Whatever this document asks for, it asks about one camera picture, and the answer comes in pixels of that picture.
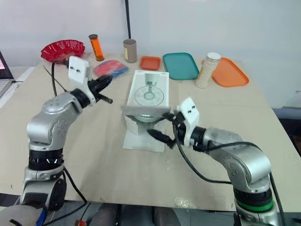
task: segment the small orange tray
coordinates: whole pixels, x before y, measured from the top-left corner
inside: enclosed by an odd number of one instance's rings
[[[245,86],[249,78],[229,59],[222,57],[213,72],[214,81],[223,87]]]
[[[157,71],[161,67],[161,58],[154,56],[141,57],[140,64],[141,69]]]

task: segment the orange cylinder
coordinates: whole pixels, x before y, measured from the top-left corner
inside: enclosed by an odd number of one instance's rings
[[[97,61],[103,61],[104,60],[103,51],[102,51],[102,48],[100,46],[97,34],[89,35],[89,39],[90,39],[92,48],[94,50],[96,60]]]

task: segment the white bottle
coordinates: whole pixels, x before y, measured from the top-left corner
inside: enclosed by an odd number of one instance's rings
[[[212,77],[213,71],[216,69],[218,63],[221,60],[221,55],[218,53],[208,53],[206,60],[203,62],[202,69],[199,72],[196,80],[196,86],[200,88],[206,88],[209,80]]]

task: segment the orange container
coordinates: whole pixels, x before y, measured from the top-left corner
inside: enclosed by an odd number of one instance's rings
[[[222,57],[213,72],[214,81],[223,87],[245,86],[249,78],[229,59]]]
[[[143,56],[141,57],[139,66],[144,70],[157,71],[161,66],[161,58],[154,56]]]
[[[103,61],[104,60],[103,51],[102,51],[102,48],[100,46],[97,34],[89,35],[89,39],[90,39],[92,48],[94,50],[96,60],[97,61]]]

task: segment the red plastic bowl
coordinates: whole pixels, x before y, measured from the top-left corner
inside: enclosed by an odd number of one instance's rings
[[[68,60],[70,56],[82,57],[85,46],[77,40],[60,40],[53,42],[41,51],[41,57],[49,62],[54,60]]]

